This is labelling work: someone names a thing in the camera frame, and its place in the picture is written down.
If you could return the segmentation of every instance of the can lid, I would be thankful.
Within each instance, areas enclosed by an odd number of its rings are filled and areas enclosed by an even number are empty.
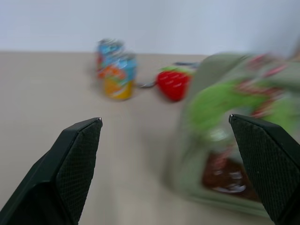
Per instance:
[[[106,45],[124,45],[123,41],[117,40],[116,38],[103,38],[99,41],[100,44],[106,44]]]
[[[135,59],[136,54],[133,52],[123,52],[120,56],[123,60]]]

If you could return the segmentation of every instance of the colorful can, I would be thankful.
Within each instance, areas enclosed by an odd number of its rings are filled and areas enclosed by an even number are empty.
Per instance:
[[[104,69],[104,92],[113,99],[125,100],[133,94],[136,76],[136,58],[124,53],[117,62]]]
[[[98,78],[104,78],[105,68],[113,63],[116,63],[121,58],[122,55],[123,55],[122,52],[111,52],[107,54],[102,62],[103,69],[98,71]]]
[[[99,41],[97,49],[97,71],[100,72],[105,67],[107,55],[120,53],[124,50],[124,43],[113,38],[105,38]]]

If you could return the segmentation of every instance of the packaging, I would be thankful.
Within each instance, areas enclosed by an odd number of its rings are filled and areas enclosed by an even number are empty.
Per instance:
[[[297,85],[293,83],[292,89],[288,81],[278,78],[295,66],[287,65],[289,69],[272,79],[243,86],[246,80],[254,79],[246,69],[252,59],[251,55],[218,54],[200,65],[191,82],[174,145],[174,186],[189,199],[267,217],[244,171],[228,118],[232,113],[260,115],[295,134],[298,98],[291,93],[297,92]]]

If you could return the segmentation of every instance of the soda can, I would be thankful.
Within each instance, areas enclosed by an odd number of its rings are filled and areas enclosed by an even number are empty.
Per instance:
[[[105,38],[99,41],[97,48],[97,72],[105,67],[105,59],[109,54],[120,53],[124,50],[124,43],[113,38]]]
[[[133,95],[136,77],[134,53],[123,53],[120,58],[104,69],[104,93],[113,99],[125,100]]]
[[[98,78],[104,78],[105,68],[113,63],[116,63],[122,55],[122,52],[111,52],[107,54],[102,62],[102,69],[98,71]]]

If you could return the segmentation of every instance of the red strawberry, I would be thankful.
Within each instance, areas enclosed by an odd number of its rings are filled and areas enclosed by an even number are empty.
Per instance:
[[[163,71],[157,75],[159,89],[172,101],[180,101],[188,89],[190,75],[180,71]]]

